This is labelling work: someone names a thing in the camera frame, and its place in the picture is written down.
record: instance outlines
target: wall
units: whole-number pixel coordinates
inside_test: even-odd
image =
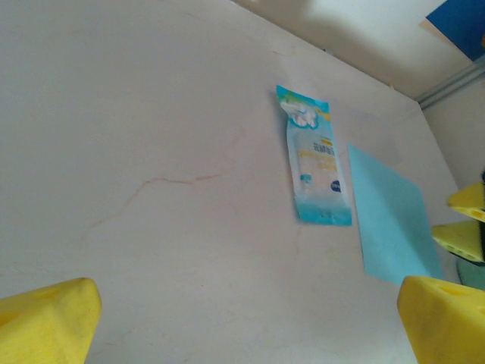
[[[476,82],[424,113],[460,188],[485,167],[485,82]]]
[[[2,296],[94,278],[88,364],[414,361],[358,225],[296,220],[274,88],[330,101],[350,193],[347,142],[442,224],[456,185],[416,102],[228,0],[10,1],[0,24]]]
[[[426,20],[443,0],[236,2],[414,98],[471,63]]]

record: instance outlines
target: blue and white packet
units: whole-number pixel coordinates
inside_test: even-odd
[[[298,215],[316,224],[352,225],[327,102],[277,86],[288,114],[286,141]]]

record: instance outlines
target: packet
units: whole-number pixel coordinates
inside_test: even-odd
[[[288,114],[286,141],[300,219],[316,224],[352,225],[328,103],[281,86],[277,86],[277,97]]]

